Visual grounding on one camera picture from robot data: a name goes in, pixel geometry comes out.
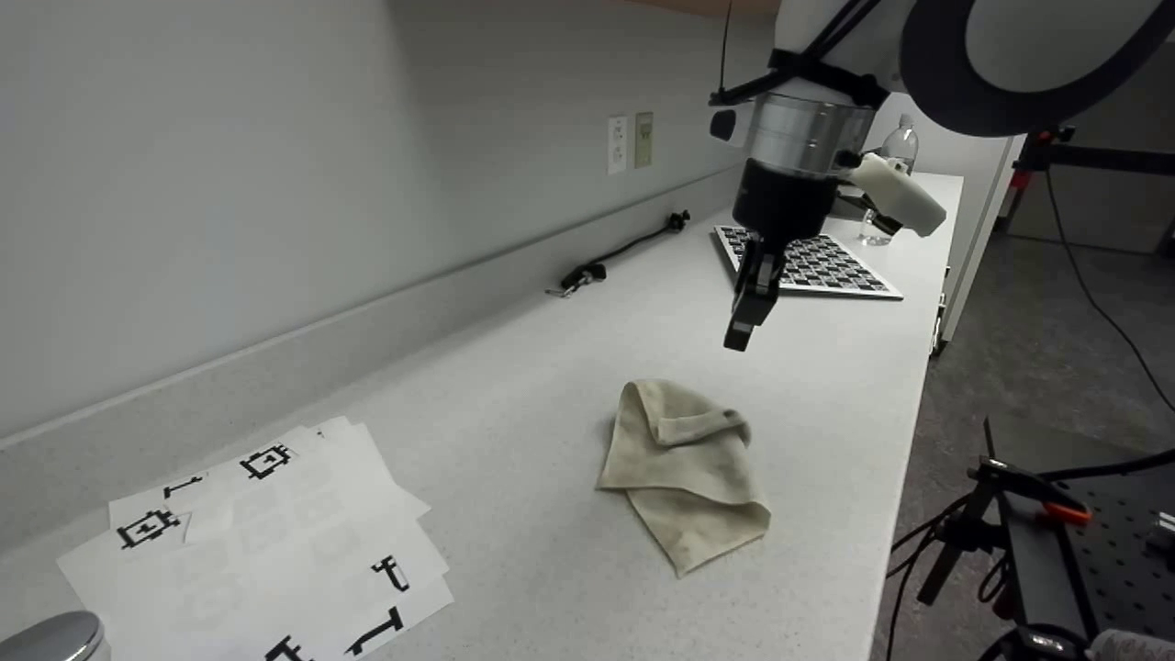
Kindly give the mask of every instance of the black cable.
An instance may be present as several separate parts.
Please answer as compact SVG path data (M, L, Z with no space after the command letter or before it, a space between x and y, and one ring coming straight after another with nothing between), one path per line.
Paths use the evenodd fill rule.
M569 295L575 295L575 292L582 292L592 283L601 283L608 277L607 261L617 261L620 252L628 252L628 251L634 251L642 243L653 243L659 236L679 236L679 230L685 230L685 224L689 224L685 211L669 214L658 230L634 236L630 243L575 265L569 277L558 279L558 285L551 295L569 296Z
M905 546L918 534L931 528L937 520L951 517L968 497L958 497L941 516L924 517L918 528L903 534L890 550Z
M1060 217L1060 207L1058 207L1058 187L1055 187L1055 174L1041 174L1046 176L1046 190L1050 190L1050 207L1055 207L1055 217L1058 217L1058 236L1060 236L1060 247L1065 247L1065 256L1072 265L1072 277L1084 292L1084 296L1090 303L1090 309L1126 342L1126 350L1134 354L1144 381L1152 386L1152 392L1169 404L1169 411L1175 411L1175 400L1163 392L1160 380L1152 374L1152 367L1144 362L1142 350L1134 347L1134 337L1096 305L1079 261L1077 261L1077 251L1068 243L1068 230L1065 230L1065 217Z
M1060 251L1072 265L1072 277L1077 277L1077 285L1084 292L1084 296L1090 303L1090 309L1123 337L1123 347L1134 354L1144 381L1152 386L1152 392L1169 404L1169 411L1175 411L1170 396L1163 392L1160 380L1152 374L1152 367L1144 362L1142 350L1134 347L1134 337L1096 305L1079 261L1077 261L1077 251L1068 243L1068 230L1065 230L1065 217L1060 217L1060 207L1058 207L1058 187L1055 187L1055 174L1046 170L1046 196L1050 196L1050 207L1055 207L1055 222L1058 222L1058 239L1060 239ZM1169 467L1175 462L1175 448L1170 452L1155 452L1155 454L1142 454L1142 460L1129 460L1129 462L1106 462L1106 467L1072 467L1072 471L1050 471L1041 473L1046 481L1077 481L1077 479L1106 479L1106 473L1138 473L1138 471L1152 471L1152 467Z
M891 598L891 613L890 613L890 634L886 634L886 661L891 661L891 643L894 643L894 621L899 621L899 613L903 613L903 594L905 594L905 584L912 584L912 577L915 577L915 566L918 566L918 560L920 560L920 550L931 542L931 536L924 534L920 541L918 541L918 550L912 555L912 566L903 568L903 580L894 584L894 598Z
M719 91L728 91L732 20L733 20L733 0L728 0L728 20L722 20Z
M832 23L809 45L805 58L821 58L830 56L871 11L877 0L849 0Z

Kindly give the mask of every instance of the crumpled towel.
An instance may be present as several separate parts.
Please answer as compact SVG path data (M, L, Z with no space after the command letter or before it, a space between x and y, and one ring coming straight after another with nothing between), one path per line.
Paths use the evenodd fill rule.
M658 380L624 386L599 487L628 497L679 577L770 527L745 418Z

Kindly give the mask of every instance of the white countertop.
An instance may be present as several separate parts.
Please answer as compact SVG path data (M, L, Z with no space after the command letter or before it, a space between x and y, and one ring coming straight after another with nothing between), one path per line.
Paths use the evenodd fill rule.
M963 181L920 185L953 214ZM398 481L434 508L423 527L454 601L384 659L871 655L951 222L931 239L858 247L903 303L782 296L745 356L719 350L732 277L707 228L575 296L530 296L435 337L294 416L366 422ZM645 374L754 422L775 508L759 542L685 580L624 497L596 491L620 386ZM0 634L78 606L55 555L99 528L101 512L0 560Z

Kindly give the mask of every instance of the paper sheet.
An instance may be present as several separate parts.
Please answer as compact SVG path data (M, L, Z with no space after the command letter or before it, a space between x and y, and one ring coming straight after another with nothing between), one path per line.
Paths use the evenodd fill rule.
M364 659L450 601L364 426L330 418L111 504L57 560L117 661Z

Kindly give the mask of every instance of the wall outlet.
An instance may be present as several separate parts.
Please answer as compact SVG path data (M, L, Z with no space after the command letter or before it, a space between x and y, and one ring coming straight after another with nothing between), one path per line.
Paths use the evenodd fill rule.
M630 118L628 115L608 118L607 152L608 152L608 176L620 176L630 170Z
M640 112L630 118L630 165L650 170L653 165L653 112Z

